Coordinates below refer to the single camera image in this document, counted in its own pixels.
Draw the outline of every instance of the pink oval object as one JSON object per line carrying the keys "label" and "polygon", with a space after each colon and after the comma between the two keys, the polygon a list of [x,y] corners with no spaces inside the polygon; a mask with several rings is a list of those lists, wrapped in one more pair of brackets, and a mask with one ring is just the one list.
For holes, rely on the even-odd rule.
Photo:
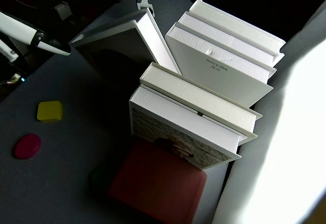
{"label": "pink oval object", "polygon": [[39,151],[40,146],[41,138],[35,134],[28,134],[16,144],[14,155],[18,159],[29,159]]}

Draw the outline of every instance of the table surface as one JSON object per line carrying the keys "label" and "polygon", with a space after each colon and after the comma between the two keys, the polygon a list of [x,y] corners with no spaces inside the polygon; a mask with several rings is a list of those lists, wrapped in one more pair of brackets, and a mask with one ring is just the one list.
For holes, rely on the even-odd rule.
{"label": "table surface", "polygon": [[[149,0],[164,35],[189,9],[189,0]],[[135,0],[112,6],[85,30],[137,10]],[[108,72],[114,70],[114,61]],[[0,104],[0,222],[140,223],[107,208],[88,194],[89,173],[130,135],[128,75],[104,81],[75,50],[54,55]],[[37,121],[38,103],[60,100],[59,122]],[[28,133],[42,138],[31,159],[13,157],[16,142]],[[208,179],[194,223],[211,223],[227,164],[206,170]]]}

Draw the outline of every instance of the white wall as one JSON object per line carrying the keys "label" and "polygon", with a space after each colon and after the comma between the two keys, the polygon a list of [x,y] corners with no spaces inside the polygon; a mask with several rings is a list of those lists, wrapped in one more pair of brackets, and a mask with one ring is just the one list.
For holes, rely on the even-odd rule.
{"label": "white wall", "polygon": [[325,3],[283,48],[255,106],[257,139],[240,149],[214,224],[301,223],[326,187]]}

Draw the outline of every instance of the book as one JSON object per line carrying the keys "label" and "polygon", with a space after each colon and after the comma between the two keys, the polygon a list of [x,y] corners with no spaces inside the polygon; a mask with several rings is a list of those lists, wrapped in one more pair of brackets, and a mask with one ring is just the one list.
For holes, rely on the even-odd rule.
{"label": "book", "polygon": [[251,107],[273,89],[267,84],[268,70],[179,28],[177,23],[165,40],[184,77],[239,104]]}
{"label": "book", "polygon": [[207,169],[241,158],[240,136],[140,85],[129,100],[131,133]]}
{"label": "book", "polygon": [[273,67],[274,56],[250,45],[235,36],[221,31],[209,21],[186,11],[177,21],[177,26],[191,34],[194,34],[202,39],[225,49],[251,63],[258,65],[269,71],[270,78],[275,72]]}
{"label": "book", "polygon": [[140,84],[178,102],[196,114],[231,130],[238,135],[239,145],[255,139],[255,122],[262,117],[231,99],[215,93],[156,63],[151,63],[140,77]]}
{"label": "book", "polygon": [[272,67],[284,56],[280,53],[281,47],[285,44],[284,40],[212,5],[197,0],[189,12],[221,31],[271,54],[274,57]]}
{"label": "book", "polygon": [[89,62],[104,49],[121,53],[147,67],[156,62],[174,72],[180,70],[148,8],[123,16],[80,34],[71,46]]}

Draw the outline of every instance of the yellow square object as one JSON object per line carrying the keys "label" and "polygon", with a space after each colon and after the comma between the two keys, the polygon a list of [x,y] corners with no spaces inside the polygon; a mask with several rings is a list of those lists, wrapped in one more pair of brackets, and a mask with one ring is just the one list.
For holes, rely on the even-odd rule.
{"label": "yellow square object", "polygon": [[60,101],[40,102],[37,110],[37,119],[42,122],[59,121],[62,118],[62,104]]}

